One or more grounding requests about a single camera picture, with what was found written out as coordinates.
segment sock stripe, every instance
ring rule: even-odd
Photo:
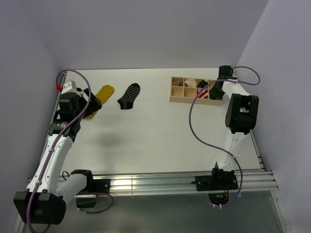
[[[125,91],[124,95],[118,99],[121,109],[131,109],[134,105],[134,100],[140,93],[140,86],[137,83],[131,84]]]

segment robotic arm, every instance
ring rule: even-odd
[[[225,125],[228,133],[223,149],[230,152],[234,157],[222,151],[221,156],[212,170],[211,176],[197,176],[193,183],[197,191],[226,190],[225,194],[209,194],[214,204],[226,204],[229,201],[229,190],[238,189],[235,175],[236,162],[234,158],[239,156],[242,141],[255,127],[258,113],[259,98],[246,92],[233,77],[230,66],[219,67],[218,79],[231,80],[232,82],[217,82],[210,91],[210,98],[222,100],[224,94],[230,98],[230,103],[225,116]]]
[[[84,92],[88,95],[88,88],[85,89]],[[80,191],[90,190],[92,188],[93,176],[90,170],[74,170],[67,181],[60,187],[57,187],[57,181],[65,157],[81,128],[80,122],[82,118],[101,109],[101,101],[91,94],[91,100],[84,115],[77,119],[63,135],[61,135],[56,146],[52,150],[52,144],[56,140],[58,134],[69,122],[75,119],[86,106],[86,100],[83,97],[82,90],[77,88],[75,82],[71,80],[63,85],[58,103],[59,110],[56,111],[53,122],[50,125],[47,146],[35,176],[27,186],[26,191],[16,192],[14,197],[14,204],[25,223],[27,222],[26,213],[30,196],[35,189],[35,185],[39,182],[38,177],[43,170],[44,163],[50,151],[52,151],[52,156],[32,202],[31,223],[59,224],[65,216],[66,205],[71,199]]]

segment wooden box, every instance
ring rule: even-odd
[[[187,79],[194,79],[195,80],[195,87],[184,87],[185,80]],[[204,79],[196,79],[196,78],[186,78],[186,77],[172,77],[170,83],[170,102],[177,102],[177,103],[192,103],[193,99],[196,97],[197,93],[201,88],[197,88],[197,85],[200,81]],[[182,86],[173,86],[173,82],[178,81],[179,83],[182,82]],[[210,89],[213,85],[209,86],[208,95],[206,99],[198,98],[196,100],[196,104],[207,104],[207,105],[215,105],[220,106],[223,104],[222,100],[211,100],[209,98]]]

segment gray wall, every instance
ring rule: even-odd
[[[33,176],[57,92],[58,68],[17,0],[0,1],[0,232],[13,228],[16,191]]]
[[[269,1],[239,61],[262,76],[260,86],[245,87],[260,97],[254,134],[296,233],[311,228],[310,12],[310,0]],[[255,80],[248,74],[238,72]]]
[[[62,67],[236,64],[268,0],[20,0]]]

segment black clamp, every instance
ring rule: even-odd
[[[93,179],[90,170],[74,170],[71,174],[86,175],[87,183],[85,189],[81,190],[83,194],[87,193],[107,193],[110,190],[110,179]],[[76,198],[76,206],[80,209],[94,208],[97,203],[97,197]]]
[[[239,188],[234,171],[224,171],[223,169],[213,168],[212,175],[196,176],[195,181],[197,191],[219,191],[236,190]]]

